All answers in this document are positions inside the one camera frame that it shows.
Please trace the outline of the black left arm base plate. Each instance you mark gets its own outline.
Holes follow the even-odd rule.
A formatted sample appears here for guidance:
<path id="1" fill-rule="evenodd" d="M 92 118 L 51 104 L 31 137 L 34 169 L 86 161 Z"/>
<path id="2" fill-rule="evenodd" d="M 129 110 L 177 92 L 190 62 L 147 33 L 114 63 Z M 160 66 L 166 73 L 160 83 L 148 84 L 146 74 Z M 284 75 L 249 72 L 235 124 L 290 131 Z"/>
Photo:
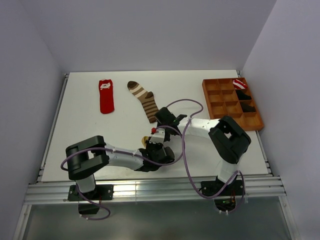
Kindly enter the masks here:
<path id="1" fill-rule="evenodd" d="M 114 186 L 112 184 L 98 184 L 93 191 L 82 193 L 82 195 L 91 201 L 110 201 L 113 199 Z M 67 200 L 69 202 L 83 201 L 76 189 L 76 185 L 71 185 Z"/>

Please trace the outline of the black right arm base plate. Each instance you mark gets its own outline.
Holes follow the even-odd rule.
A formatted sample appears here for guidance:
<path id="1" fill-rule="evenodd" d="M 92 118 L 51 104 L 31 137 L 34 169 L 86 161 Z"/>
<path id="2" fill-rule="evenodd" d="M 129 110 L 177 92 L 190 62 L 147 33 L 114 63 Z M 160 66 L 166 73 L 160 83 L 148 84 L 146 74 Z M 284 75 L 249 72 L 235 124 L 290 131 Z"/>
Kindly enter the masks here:
<path id="1" fill-rule="evenodd" d="M 205 196 L 215 195 L 222 187 L 224 183 L 218 179 L 208 180 L 200 182 L 200 190 Z M 228 184 L 218 197 L 232 197 L 232 196 L 244 196 L 246 193 L 244 183 L 240 179 L 234 179 Z"/>

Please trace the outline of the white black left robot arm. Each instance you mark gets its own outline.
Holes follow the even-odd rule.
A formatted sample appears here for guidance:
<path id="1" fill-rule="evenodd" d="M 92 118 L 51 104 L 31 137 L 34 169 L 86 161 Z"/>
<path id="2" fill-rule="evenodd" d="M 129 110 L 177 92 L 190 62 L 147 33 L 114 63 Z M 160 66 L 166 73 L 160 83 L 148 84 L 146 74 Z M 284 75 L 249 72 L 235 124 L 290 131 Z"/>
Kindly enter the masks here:
<path id="1" fill-rule="evenodd" d="M 96 185 L 94 174 L 100 169 L 122 167 L 138 172 L 154 172 L 162 166 L 172 165 L 175 154 L 162 143 L 146 144 L 145 148 L 128 150 L 114 147 L 96 135 L 65 149 L 66 159 L 60 168 L 68 172 L 68 178 L 75 181 L 74 195 L 94 200 L 107 193 Z"/>

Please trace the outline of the brown striped sock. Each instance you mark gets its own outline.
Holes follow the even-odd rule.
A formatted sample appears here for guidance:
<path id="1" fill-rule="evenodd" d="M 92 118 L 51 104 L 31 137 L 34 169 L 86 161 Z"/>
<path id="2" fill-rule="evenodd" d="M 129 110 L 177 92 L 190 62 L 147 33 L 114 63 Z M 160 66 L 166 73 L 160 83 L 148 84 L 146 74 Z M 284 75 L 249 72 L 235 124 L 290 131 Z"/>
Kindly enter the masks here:
<path id="1" fill-rule="evenodd" d="M 155 123 L 157 121 L 155 114 L 159 111 L 159 109 L 153 92 L 145 90 L 136 81 L 129 81 L 127 83 L 127 88 L 130 93 L 140 101 L 148 121 L 150 123 Z"/>

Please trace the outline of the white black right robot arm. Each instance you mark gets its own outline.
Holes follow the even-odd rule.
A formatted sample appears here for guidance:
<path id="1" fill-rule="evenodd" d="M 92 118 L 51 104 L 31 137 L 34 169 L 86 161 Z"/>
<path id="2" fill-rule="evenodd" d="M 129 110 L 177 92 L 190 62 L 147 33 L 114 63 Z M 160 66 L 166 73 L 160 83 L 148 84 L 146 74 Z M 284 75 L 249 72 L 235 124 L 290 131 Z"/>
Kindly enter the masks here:
<path id="1" fill-rule="evenodd" d="M 233 182 L 239 174 L 239 162 L 252 141 L 232 117 L 226 115 L 220 119 L 201 119 L 185 114 L 175 116 L 168 108 L 163 107 L 155 114 L 155 118 L 158 127 L 170 127 L 165 130 L 165 142 L 170 141 L 171 136 L 177 134 L 176 131 L 183 136 L 210 139 L 222 158 L 216 189 L 222 195 L 233 190 Z"/>

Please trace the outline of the yellow sock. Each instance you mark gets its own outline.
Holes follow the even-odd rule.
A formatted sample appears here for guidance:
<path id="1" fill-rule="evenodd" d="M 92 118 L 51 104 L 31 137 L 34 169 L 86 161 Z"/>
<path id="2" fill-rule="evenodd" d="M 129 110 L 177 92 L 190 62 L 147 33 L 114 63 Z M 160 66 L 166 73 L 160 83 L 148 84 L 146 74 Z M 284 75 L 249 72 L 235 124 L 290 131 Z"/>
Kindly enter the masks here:
<path id="1" fill-rule="evenodd" d="M 144 136 L 141 140 L 143 147 L 146 149 L 147 145 L 150 143 L 150 136 Z"/>

